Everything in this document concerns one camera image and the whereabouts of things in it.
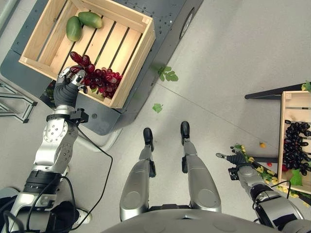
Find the gray platform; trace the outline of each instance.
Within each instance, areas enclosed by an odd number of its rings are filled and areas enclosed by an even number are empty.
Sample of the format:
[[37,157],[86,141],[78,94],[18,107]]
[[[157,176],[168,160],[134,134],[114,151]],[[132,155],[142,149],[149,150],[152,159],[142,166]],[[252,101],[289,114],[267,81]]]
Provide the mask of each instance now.
[[[90,116],[87,128],[99,135],[122,128],[132,123],[147,100],[155,81],[157,71],[167,64],[176,46],[184,22],[192,10],[195,12],[203,0],[116,0],[155,20],[156,40],[122,109],[111,109],[79,94],[77,107],[84,108]],[[1,74],[24,90],[40,97],[51,79],[18,62],[27,41],[47,3],[37,1],[16,37],[11,49],[1,64]]]

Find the concrete floor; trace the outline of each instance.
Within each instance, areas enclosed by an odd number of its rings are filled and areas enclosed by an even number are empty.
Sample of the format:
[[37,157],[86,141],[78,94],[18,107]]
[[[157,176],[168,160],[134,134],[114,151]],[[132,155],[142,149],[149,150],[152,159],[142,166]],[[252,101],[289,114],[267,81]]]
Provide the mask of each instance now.
[[[0,38],[0,63],[34,2],[20,1]],[[279,101],[245,100],[244,95],[310,77],[310,21],[311,1],[205,0],[169,62],[179,81],[158,81],[135,122],[124,128],[109,151],[114,164],[104,199],[94,210],[93,221],[77,232],[100,232],[120,221],[119,199],[143,148],[145,127],[153,131],[157,169],[150,180],[150,205],[189,202],[187,175],[181,172],[183,120],[189,121],[191,140],[214,178],[223,213],[254,220],[251,200],[240,183],[229,178],[231,164],[215,153],[230,154],[229,147],[241,143],[251,155],[277,155]],[[154,103],[163,104],[159,114],[152,110]],[[0,188],[23,188],[50,113],[39,101],[28,124],[0,119]],[[267,147],[260,148],[259,142]],[[103,154],[74,144],[69,178],[78,206],[89,209],[95,203],[108,165]],[[58,201],[69,199],[63,183]],[[310,208],[299,199],[291,200],[311,219]]]

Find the black cable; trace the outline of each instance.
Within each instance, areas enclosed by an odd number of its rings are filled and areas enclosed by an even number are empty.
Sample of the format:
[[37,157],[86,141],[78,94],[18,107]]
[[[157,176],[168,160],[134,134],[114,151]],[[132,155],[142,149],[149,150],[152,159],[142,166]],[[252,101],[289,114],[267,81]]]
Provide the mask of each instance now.
[[6,207],[8,207],[10,204],[14,203],[15,200],[16,200],[16,198],[10,200],[8,203],[6,203],[4,206],[2,206],[2,207],[0,208],[0,214],[1,214],[1,212],[2,212],[3,210],[5,210]]
[[39,200],[39,198],[42,196],[42,194],[52,185],[53,182],[55,182],[57,179],[59,179],[59,177],[55,177],[47,186],[45,186],[45,188],[39,193],[39,195],[37,196],[37,198],[35,199],[35,201],[33,202],[32,206],[30,207],[30,210],[28,212],[27,215],[27,222],[26,222],[26,232],[30,231],[29,228],[29,221],[30,221],[30,215],[32,213],[32,211],[35,208],[35,204],[37,203],[37,201]]
[[77,211],[77,208],[76,208],[76,202],[75,202],[75,199],[74,199],[74,193],[73,193],[73,188],[72,188],[72,184],[69,180],[69,178],[67,178],[66,176],[62,176],[61,178],[65,179],[69,185],[69,188],[70,188],[70,193],[71,193],[71,201],[72,201],[72,205],[73,205],[73,217],[72,217],[72,223],[69,224],[68,227],[65,227],[63,229],[60,229],[60,230],[55,230],[55,231],[52,231],[53,233],[60,233],[60,232],[67,232],[67,231],[70,231],[70,229],[72,228],[73,224],[75,223],[76,221],[76,211]]
[[7,233],[10,233],[9,231],[9,217],[14,221],[14,223],[17,224],[18,232],[24,233],[24,225],[23,223],[15,217],[10,211],[6,210],[3,212],[4,222],[5,222],[5,230]]
[[111,171],[111,167],[112,167],[112,163],[113,163],[113,158],[110,154],[106,153],[104,150],[102,150],[99,146],[97,146],[91,139],[89,139],[88,136],[86,136],[84,134],[84,132],[82,132],[80,130],[80,128],[77,126],[78,128],[78,131],[91,143],[93,144],[93,146],[95,146],[97,149],[99,149],[102,153],[104,153],[105,155],[107,155],[110,159],[111,159],[111,162],[110,162],[110,166],[109,166],[109,170],[108,170],[108,173],[107,173],[107,177],[106,177],[106,180],[105,180],[105,183],[104,183],[104,188],[103,188],[103,191],[102,191],[102,194],[101,196],[99,197],[98,201],[94,204],[94,206],[90,209],[90,211],[88,212],[88,214],[84,217],[84,219],[82,220],[82,222],[79,223],[78,226],[76,226],[75,228],[72,228],[71,231],[74,231],[76,229],[78,229],[82,223],[86,220],[86,218],[91,214],[91,212],[95,209],[95,207],[98,205],[98,203],[102,200],[103,196],[104,196],[104,192],[106,190],[106,186],[107,186],[107,182],[108,182],[108,178],[109,178],[109,174],[110,174],[110,171]]
[[56,181],[57,179],[65,179],[67,182],[68,182],[68,185],[69,185],[69,188],[70,188],[70,193],[71,193],[71,199],[72,199],[72,205],[73,205],[73,220],[72,220],[72,223],[66,227],[66,228],[63,228],[61,230],[56,230],[56,231],[53,231],[53,233],[58,233],[58,232],[64,232],[64,231],[68,231],[70,230],[70,228],[72,227],[72,225],[74,224],[75,222],[75,218],[76,218],[76,203],[75,203],[75,199],[74,199],[74,193],[73,193],[73,188],[72,188],[72,184],[69,180],[69,178],[67,178],[66,176],[61,176],[61,177],[56,177],[55,179],[53,179],[38,195],[38,197],[35,199],[35,201],[33,202],[29,212],[28,212],[28,216],[27,216],[27,222],[26,222],[26,231],[25,232],[33,232],[33,230],[30,230],[29,229],[29,222],[30,222],[30,216],[31,216],[31,213],[33,212],[34,208],[35,208],[35,204],[37,203],[37,201],[39,200],[39,198],[42,196],[42,194],[44,193],[44,191],[49,188],[49,186],[54,182]]
[[286,182],[290,183],[289,186],[288,186],[288,191],[287,191],[287,196],[286,196],[286,198],[288,199],[288,197],[290,196],[290,191],[291,191],[291,186],[292,186],[291,181],[282,181],[282,182],[277,183],[277,184],[275,184],[275,185],[273,185],[271,187],[273,188],[275,186],[278,186],[279,184],[286,183]]

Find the grape bunch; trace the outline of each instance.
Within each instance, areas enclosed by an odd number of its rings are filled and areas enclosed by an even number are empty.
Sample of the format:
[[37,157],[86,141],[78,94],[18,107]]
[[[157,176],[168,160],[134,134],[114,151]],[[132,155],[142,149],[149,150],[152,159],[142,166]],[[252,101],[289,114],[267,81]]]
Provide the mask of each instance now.
[[311,171],[309,163],[311,158],[302,151],[302,148],[308,146],[308,142],[303,142],[303,137],[299,136],[300,133],[308,137],[311,132],[308,130],[310,125],[308,123],[295,122],[291,123],[285,120],[289,127],[286,130],[286,138],[284,139],[284,152],[283,163],[287,169],[299,169],[303,176],[307,175],[307,171]]
[[87,55],[81,56],[76,52],[70,52],[70,57],[78,64],[70,68],[72,73],[76,74],[81,69],[86,71],[82,84],[89,86],[92,92],[97,91],[97,94],[101,93],[104,98],[112,99],[123,76],[118,72],[113,72],[110,68],[95,69]]

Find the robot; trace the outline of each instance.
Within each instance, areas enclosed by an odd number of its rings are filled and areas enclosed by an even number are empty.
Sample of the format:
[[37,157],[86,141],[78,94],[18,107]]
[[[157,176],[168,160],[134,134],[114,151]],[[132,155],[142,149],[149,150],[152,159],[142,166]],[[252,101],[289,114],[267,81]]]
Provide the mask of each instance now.
[[[75,110],[76,98],[79,90],[84,88],[86,73],[80,70],[73,74],[69,69],[70,67],[66,68],[57,78],[54,90],[56,110],[47,117],[43,141],[36,153],[32,170],[10,212],[11,216],[20,219],[24,228],[26,226],[26,229],[30,228],[32,231],[45,232],[49,210],[56,199],[56,190],[72,157],[73,143],[78,136],[77,125],[88,120],[83,109]],[[238,152],[232,156],[220,153],[216,156],[236,165],[236,179],[253,201],[260,224],[222,214],[217,187],[190,141],[188,122],[181,123],[180,132],[184,147],[182,171],[188,174],[190,205],[164,204],[149,207],[149,178],[156,176],[156,167],[152,158],[152,131],[146,128],[143,131],[145,147],[130,171],[121,195],[121,223],[104,233],[311,232],[311,222],[305,220],[288,199],[264,183],[252,165],[246,163]],[[31,217],[28,214],[30,208],[33,210]],[[13,219],[8,221],[9,232],[24,232],[20,229],[23,226]]]

